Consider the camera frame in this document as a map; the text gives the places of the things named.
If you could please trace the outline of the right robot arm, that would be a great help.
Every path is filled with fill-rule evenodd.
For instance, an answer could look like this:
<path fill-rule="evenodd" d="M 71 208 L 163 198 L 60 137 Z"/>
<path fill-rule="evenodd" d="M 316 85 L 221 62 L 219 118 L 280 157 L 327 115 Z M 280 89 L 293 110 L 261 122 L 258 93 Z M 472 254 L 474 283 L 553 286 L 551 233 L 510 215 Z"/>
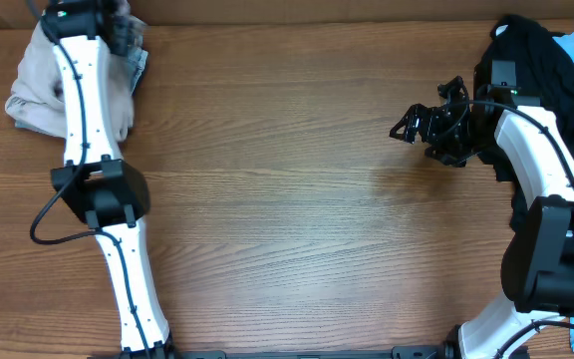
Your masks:
<path fill-rule="evenodd" d="M 461 167 L 485 150 L 505 155 L 528 213 L 502 257 L 501 292 L 475 318 L 455 326 L 427 358 L 525 358 L 546 327 L 573 329 L 574 160 L 553 112 L 517 84 L 512 61 L 477 66 L 475 94 L 461 77 L 438 86 L 438 107 L 415 104 L 390 131 L 428 144 L 427 157 Z"/>

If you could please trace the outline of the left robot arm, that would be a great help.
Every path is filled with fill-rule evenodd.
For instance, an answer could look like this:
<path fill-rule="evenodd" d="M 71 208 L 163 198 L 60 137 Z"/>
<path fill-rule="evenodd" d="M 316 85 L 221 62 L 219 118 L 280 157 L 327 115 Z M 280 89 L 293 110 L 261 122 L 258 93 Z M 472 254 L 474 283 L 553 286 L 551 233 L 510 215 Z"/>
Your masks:
<path fill-rule="evenodd" d="M 144 175 L 123 158 L 112 133 L 110 69 L 128 50 L 131 27 L 111 1 L 52 1 L 39 24 L 62 79 L 67 132 L 64 163 L 51 171 L 55 199 L 99 244 L 121 320 L 122 358 L 177 358 L 152 279 Z"/>

